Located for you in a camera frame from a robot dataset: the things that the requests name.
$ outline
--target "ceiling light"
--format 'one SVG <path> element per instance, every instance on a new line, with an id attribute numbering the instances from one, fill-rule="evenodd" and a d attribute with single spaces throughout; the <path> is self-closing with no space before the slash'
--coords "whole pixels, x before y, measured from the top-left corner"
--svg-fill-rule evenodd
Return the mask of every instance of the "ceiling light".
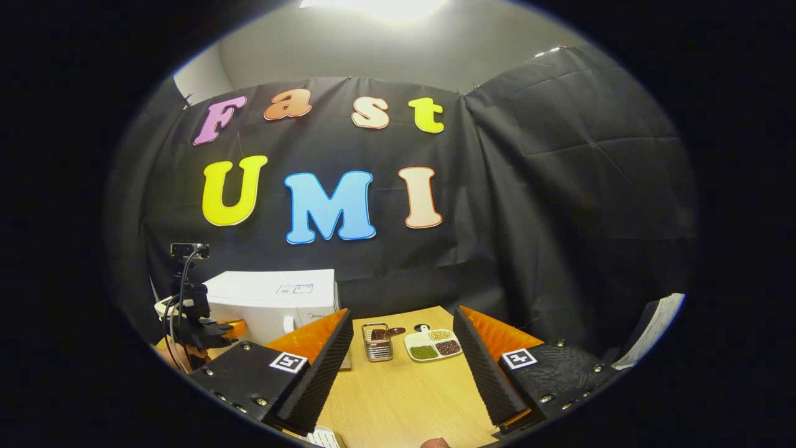
<path id="1" fill-rule="evenodd" d="M 299 9 L 328 6 L 356 10 L 390 22 L 411 22 L 428 17 L 447 0 L 302 0 Z"/>

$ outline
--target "wooden table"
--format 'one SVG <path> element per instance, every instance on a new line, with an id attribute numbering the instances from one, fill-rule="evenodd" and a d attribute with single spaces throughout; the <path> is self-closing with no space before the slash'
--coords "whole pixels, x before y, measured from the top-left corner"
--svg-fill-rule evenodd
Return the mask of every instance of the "wooden table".
<path id="1" fill-rule="evenodd" d="M 373 363 L 365 356 L 362 325 L 371 322 L 406 328 L 392 338 L 392 360 Z M 496 442 L 491 434 L 498 429 L 463 354 L 424 363 L 409 357 L 404 337 L 417 324 L 451 330 L 453 316 L 435 306 L 353 321 L 351 369 L 338 373 L 318 425 L 342 436 L 348 448 L 419 448 L 438 437 L 454 448 Z"/>

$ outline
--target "stainless steel utensil holder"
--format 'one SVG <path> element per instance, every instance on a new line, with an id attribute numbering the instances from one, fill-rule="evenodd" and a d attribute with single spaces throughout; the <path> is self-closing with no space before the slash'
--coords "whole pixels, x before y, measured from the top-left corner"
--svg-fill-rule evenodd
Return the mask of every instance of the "stainless steel utensil holder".
<path id="1" fill-rule="evenodd" d="M 365 354 L 368 361 L 374 363 L 392 359 L 392 338 L 372 340 L 371 333 L 375 329 L 384 329 L 384 334 L 390 329 L 384 322 L 362 325 L 362 338 L 365 340 Z"/>

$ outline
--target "yellow letter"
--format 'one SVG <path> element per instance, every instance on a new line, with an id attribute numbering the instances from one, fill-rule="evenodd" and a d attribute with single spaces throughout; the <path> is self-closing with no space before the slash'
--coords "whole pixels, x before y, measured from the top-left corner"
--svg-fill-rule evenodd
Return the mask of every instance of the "yellow letter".
<path id="1" fill-rule="evenodd" d="M 426 167 L 409 167 L 398 171 L 398 177 L 406 181 L 409 193 L 409 217 L 406 227 L 425 229 L 439 225 L 443 216 L 434 210 L 434 198 L 431 197 L 431 177 L 434 170 Z"/>
<path id="2" fill-rule="evenodd" d="M 242 223 L 254 211 L 257 199 L 257 180 L 259 169 L 268 162 L 265 155 L 253 155 L 240 161 L 244 178 L 240 186 L 240 200 L 227 207 L 221 201 L 224 192 L 224 178 L 232 169 L 232 162 L 211 163 L 205 168 L 205 192 L 201 198 L 201 211 L 205 219 L 216 226 L 234 226 Z"/>
<path id="3" fill-rule="evenodd" d="M 294 88 L 271 98 L 274 103 L 263 113 L 266 120 L 279 120 L 286 116 L 302 116 L 312 109 L 310 91 L 305 88 Z"/>
<path id="4" fill-rule="evenodd" d="M 434 121 L 434 112 L 443 113 L 443 107 L 434 104 L 431 98 L 419 98 L 409 101 L 409 107 L 415 108 L 415 124 L 421 131 L 436 134 L 442 132 L 445 126 Z"/>
<path id="5" fill-rule="evenodd" d="M 360 96 L 353 102 L 351 120 L 360 128 L 382 129 L 390 124 L 387 101 L 372 96 Z"/>

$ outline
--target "blue letter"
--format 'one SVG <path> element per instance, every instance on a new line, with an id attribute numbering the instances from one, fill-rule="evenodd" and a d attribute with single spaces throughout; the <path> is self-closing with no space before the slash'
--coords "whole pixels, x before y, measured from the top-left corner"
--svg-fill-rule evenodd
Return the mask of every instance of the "blue letter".
<path id="1" fill-rule="evenodd" d="M 343 215 L 343 225 L 338 232 L 340 238 L 372 238 L 376 234 L 376 228 L 370 225 L 368 217 L 368 185 L 372 180 L 373 176 L 368 172 L 349 171 L 340 178 L 332 198 L 329 198 L 314 174 L 287 176 L 285 185 L 293 194 L 293 230 L 287 234 L 287 242 L 306 244 L 315 241 L 308 214 L 324 239 L 332 238 L 340 214 Z"/>

